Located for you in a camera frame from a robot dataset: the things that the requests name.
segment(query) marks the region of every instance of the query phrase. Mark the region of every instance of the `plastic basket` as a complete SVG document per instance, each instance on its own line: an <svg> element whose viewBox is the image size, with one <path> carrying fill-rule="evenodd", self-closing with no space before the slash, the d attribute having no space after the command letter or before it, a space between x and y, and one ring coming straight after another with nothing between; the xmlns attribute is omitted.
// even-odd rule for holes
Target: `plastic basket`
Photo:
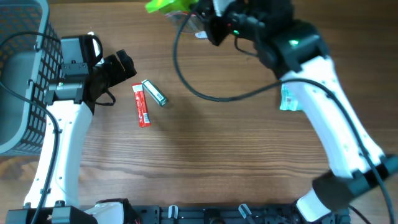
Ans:
<svg viewBox="0 0 398 224"><path fill-rule="evenodd" d="M46 0L0 1L0 41L20 31L58 37ZM44 90L57 75L61 46L36 35L11 39L0 49L0 80L16 93L44 106ZM46 115L0 88L0 155L39 155Z"/></svg>

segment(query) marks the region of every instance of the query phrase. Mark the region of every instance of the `barcode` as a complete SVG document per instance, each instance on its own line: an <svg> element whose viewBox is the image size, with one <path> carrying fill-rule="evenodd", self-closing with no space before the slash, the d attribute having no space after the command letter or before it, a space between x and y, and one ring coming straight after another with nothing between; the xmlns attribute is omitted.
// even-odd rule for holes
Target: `barcode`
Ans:
<svg viewBox="0 0 398 224"><path fill-rule="evenodd" d="M163 96L160 93L157 93L156 96L159 100L163 100Z"/></svg>
<svg viewBox="0 0 398 224"><path fill-rule="evenodd" d="M144 123L150 123L147 113L144 113Z"/></svg>

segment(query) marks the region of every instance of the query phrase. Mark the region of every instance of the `red packet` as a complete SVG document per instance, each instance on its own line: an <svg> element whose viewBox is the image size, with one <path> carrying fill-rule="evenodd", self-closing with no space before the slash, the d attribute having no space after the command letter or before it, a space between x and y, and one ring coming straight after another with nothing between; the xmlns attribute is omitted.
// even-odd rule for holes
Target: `red packet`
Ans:
<svg viewBox="0 0 398 224"><path fill-rule="evenodd" d="M140 127L149 127L150 121L148 117L147 102L145 101L144 90L142 89L142 83L132 84L132 90L134 91L134 97L136 98L138 120Z"/></svg>

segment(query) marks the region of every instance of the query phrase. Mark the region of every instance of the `light blue packet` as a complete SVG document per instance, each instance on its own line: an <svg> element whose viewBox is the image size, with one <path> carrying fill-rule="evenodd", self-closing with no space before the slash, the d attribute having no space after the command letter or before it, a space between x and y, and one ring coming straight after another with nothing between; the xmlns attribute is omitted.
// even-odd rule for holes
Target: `light blue packet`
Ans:
<svg viewBox="0 0 398 224"><path fill-rule="evenodd" d="M280 102L280 110L300 111L302 106L299 101L294 97L292 92L289 91L287 85L284 83L280 88L282 99Z"/></svg>

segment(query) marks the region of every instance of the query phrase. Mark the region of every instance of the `tabletop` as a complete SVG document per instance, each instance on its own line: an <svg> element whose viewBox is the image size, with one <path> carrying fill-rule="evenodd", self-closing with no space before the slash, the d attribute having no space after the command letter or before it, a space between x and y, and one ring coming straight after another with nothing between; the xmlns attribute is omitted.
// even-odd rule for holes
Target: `tabletop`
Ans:
<svg viewBox="0 0 398 224"><path fill-rule="evenodd" d="M172 63L175 28L144 2L53 4L60 36L99 35L104 55L124 49L137 75L110 88L114 106L97 106L81 159L82 205L128 198L134 205L291 203L328 170L325 151L306 115L281 111L280 89L216 103L194 96ZM369 135L398 153L397 1L294 1L296 17L314 23L335 61L341 85ZM253 50L249 41L241 48ZM275 82L258 59L228 37L219 47L183 35L178 61L198 91L234 96ZM147 96L151 126L140 128L131 84L145 79L169 99ZM108 101L102 96L98 101ZM0 223L21 208L37 157L0 157ZM398 178L386 182L398 216ZM373 223L387 223L379 189L355 200ZM354 223L361 223L353 217Z"/></svg>

